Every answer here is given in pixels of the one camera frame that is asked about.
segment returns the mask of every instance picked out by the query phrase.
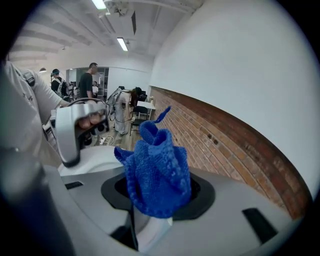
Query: man in black shirt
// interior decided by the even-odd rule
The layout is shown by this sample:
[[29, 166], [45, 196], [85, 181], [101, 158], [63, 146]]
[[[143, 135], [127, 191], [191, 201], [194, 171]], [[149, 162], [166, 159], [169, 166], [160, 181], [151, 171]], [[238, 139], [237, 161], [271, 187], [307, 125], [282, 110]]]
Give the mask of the man in black shirt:
[[93, 98], [92, 93], [92, 75], [98, 72], [98, 64], [91, 63], [86, 73], [82, 74], [79, 82], [80, 97]]
[[54, 70], [52, 70], [52, 76], [53, 76], [54, 80], [51, 83], [51, 89], [56, 94], [58, 94], [59, 85], [60, 85], [60, 83], [62, 83], [62, 78], [59, 76], [59, 73], [60, 73], [59, 70], [56, 68]]

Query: gray robotic device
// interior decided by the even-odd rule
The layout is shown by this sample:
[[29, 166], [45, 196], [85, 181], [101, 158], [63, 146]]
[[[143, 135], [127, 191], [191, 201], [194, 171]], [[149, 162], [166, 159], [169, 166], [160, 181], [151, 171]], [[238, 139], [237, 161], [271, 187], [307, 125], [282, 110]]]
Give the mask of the gray robotic device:
[[[103, 112], [103, 121], [90, 130], [75, 128], [80, 118], [97, 112]], [[33, 211], [45, 206], [51, 216], [50, 221], [40, 218], [43, 230], [30, 229], [53, 254], [269, 255], [297, 225], [246, 184], [195, 168], [190, 168], [189, 203], [170, 219], [143, 215], [129, 199], [124, 167], [104, 164], [114, 158], [110, 147], [83, 147], [86, 133], [109, 130], [104, 104], [58, 109], [55, 129], [64, 169], [75, 175], [60, 176], [56, 168], [14, 150], [4, 150], [0, 163], [1, 194], [19, 218], [31, 215], [21, 211], [26, 203], [34, 204]], [[79, 169], [87, 173], [77, 174]], [[37, 202], [32, 200], [39, 194]], [[52, 238], [50, 229], [59, 235]]]

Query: desk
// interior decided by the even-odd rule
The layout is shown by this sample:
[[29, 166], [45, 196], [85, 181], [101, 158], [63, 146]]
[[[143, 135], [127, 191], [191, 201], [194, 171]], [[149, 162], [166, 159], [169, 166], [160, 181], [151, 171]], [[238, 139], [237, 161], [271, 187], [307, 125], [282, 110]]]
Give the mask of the desk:
[[148, 110], [150, 110], [149, 120], [150, 120], [150, 117], [151, 117], [152, 110], [156, 110], [155, 106], [152, 105], [150, 102], [138, 101], [137, 106], [145, 107], [145, 108], [147, 108]]

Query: blue towel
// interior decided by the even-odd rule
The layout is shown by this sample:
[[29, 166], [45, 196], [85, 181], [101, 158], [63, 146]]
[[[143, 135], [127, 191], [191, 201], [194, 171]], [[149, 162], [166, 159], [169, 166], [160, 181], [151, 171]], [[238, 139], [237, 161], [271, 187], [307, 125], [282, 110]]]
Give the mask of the blue towel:
[[127, 190], [134, 206], [145, 215], [170, 218], [191, 196], [187, 151], [174, 146], [168, 129], [156, 127], [170, 106], [155, 121], [144, 121], [134, 151], [116, 147], [115, 157], [124, 165]]

